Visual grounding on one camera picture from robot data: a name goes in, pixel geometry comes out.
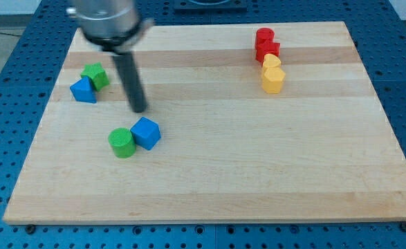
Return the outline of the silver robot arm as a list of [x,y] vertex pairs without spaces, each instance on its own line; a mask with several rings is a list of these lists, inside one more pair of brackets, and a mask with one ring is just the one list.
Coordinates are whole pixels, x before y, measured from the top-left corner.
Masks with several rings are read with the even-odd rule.
[[154,26],[152,18],[142,18],[134,0],[71,0],[66,9],[84,37],[101,50],[124,55],[131,52]]

